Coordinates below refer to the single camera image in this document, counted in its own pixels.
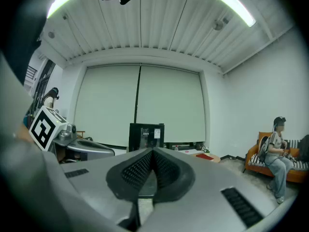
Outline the person's left hand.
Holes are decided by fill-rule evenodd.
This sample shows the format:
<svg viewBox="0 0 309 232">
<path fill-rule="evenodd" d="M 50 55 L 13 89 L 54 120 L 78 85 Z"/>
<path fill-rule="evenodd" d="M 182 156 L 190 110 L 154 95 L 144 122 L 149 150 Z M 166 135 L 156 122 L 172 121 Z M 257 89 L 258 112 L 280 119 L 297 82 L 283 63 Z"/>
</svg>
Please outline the person's left hand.
<svg viewBox="0 0 309 232">
<path fill-rule="evenodd" d="M 79 152 L 67 149 L 66 147 L 57 146 L 56 157 L 59 163 L 67 163 L 67 162 L 79 161 L 81 155 Z"/>
</svg>

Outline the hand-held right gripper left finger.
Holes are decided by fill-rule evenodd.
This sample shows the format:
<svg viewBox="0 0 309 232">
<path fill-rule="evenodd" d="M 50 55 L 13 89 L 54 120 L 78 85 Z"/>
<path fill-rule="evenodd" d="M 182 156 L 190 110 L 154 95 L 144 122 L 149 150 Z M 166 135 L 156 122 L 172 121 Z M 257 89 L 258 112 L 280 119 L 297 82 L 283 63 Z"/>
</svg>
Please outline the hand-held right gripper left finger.
<svg viewBox="0 0 309 232">
<path fill-rule="evenodd" d="M 138 199 L 152 170 L 151 149 L 63 164 L 82 199 L 102 217 L 127 230 L 141 226 Z"/>
</svg>

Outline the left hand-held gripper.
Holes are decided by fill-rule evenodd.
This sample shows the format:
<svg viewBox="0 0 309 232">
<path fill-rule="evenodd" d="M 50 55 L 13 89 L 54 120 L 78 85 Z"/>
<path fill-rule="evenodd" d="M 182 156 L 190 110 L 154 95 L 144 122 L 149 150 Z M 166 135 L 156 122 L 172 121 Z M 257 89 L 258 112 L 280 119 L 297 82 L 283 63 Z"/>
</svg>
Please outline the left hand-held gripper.
<svg viewBox="0 0 309 232">
<path fill-rule="evenodd" d="M 90 156 L 112 157 L 112 148 L 100 142 L 76 139 L 76 126 L 69 123 L 56 110 L 42 106 L 35 116 L 29 133 L 42 151 L 49 151 L 53 143 L 67 146 L 67 149 L 86 153 Z"/>
</svg>

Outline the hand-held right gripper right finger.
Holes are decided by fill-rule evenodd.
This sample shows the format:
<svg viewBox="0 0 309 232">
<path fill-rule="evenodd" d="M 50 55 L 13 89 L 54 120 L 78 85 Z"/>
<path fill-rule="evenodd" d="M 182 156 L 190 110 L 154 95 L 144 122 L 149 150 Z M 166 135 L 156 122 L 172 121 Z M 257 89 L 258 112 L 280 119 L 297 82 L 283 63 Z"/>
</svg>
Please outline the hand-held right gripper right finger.
<svg viewBox="0 0 309 232">
<path fill-rule="evenodd" d="M 219 163 L 179 151 L 165 153 L 189 164 L 195 172 L 190 190 L 179 200 L 154 205 L 144 223 L 146 232 L 267 232 L 271 220 L 266 217 L 276 206 L 256 186 Z M 247 227 L 222 194 L 235 188 L 261 215 L 262 219 Z"/>
</svg>

